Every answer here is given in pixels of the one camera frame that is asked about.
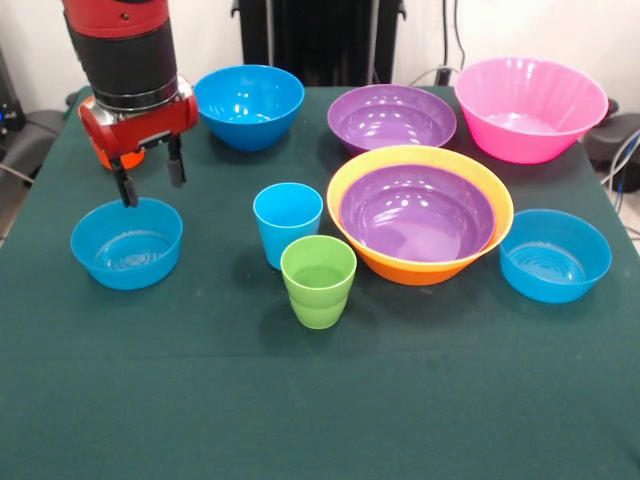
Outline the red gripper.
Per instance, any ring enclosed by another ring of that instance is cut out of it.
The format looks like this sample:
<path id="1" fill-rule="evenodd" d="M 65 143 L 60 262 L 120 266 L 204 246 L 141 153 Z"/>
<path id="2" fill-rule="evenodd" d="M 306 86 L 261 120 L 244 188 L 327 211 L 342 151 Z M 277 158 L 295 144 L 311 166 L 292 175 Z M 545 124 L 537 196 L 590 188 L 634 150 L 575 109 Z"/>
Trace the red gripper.
<path id="1" fill-rule="evenodd" d="M 171 184 L 181 188 L 186 182 L 179 135 L 193 128 L 198 107 L 192 85 L 177 77 L 177 93 L 157 108 L 142 112 L 114 112 L 101 106 L 94 97 L 77 108 L 86 133 L 101 155 L 110 159 L 123 205 L 137 207 L 138 195 L 133 180 L 124 168 L 121 156 L 167 142 L 168 170 Z"/>

